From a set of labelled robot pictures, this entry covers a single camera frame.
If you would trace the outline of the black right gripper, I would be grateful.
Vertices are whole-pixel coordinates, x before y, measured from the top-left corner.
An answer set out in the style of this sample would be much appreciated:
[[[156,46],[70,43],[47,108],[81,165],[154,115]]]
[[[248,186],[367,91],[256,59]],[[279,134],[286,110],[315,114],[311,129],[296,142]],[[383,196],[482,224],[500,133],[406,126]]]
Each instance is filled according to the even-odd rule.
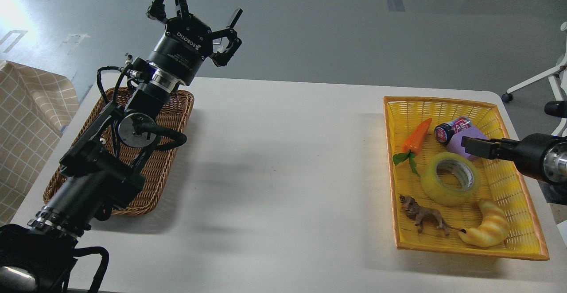
[[[510,144],[510,153],[504,145]],[[524,176],[546,183],[559,183],[559,171],[553,168],[551,155],[557,152],[559,136],[531,134],[522,140],[480,139],[464,136],[465,153],[489,160],[511,160]]]

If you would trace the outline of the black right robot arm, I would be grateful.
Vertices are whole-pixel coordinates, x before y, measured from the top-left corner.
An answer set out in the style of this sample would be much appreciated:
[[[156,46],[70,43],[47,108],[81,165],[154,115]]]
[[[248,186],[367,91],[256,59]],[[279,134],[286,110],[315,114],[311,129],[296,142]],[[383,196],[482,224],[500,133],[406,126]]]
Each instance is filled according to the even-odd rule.
[[[567,138],[535,133],[522,140],[481,139],[464,136],[465,152],[489,160],[511,161],[524,176],[543,182],[541,190],[548,203],[567,202]]]

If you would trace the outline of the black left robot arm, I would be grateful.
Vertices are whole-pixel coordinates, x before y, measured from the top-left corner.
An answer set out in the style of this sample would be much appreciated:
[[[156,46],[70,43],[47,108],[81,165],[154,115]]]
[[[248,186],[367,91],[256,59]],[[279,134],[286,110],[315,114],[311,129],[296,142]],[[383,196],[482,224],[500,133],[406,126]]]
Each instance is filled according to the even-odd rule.
[[[165,26],[148,59],[129,56],[123,67],[97,71],[105,107],[59,160],[63,185],[25,227],[1,228],[1,291],[65,293],[79,257],[97,254],[101,262],[89,287],[97,293],[107,272],[103,247],[77,248],[93,219],[107,220],[113,209],[126,209],[143,190],[142,174],[155,152],[186,143],[185,134],[161,126],[157,118],[172,94],[188,86],[210,58],[225,66],[242,41],[230,23],[212,31],[190,13],[187,0],[154,0],[147,17]]]

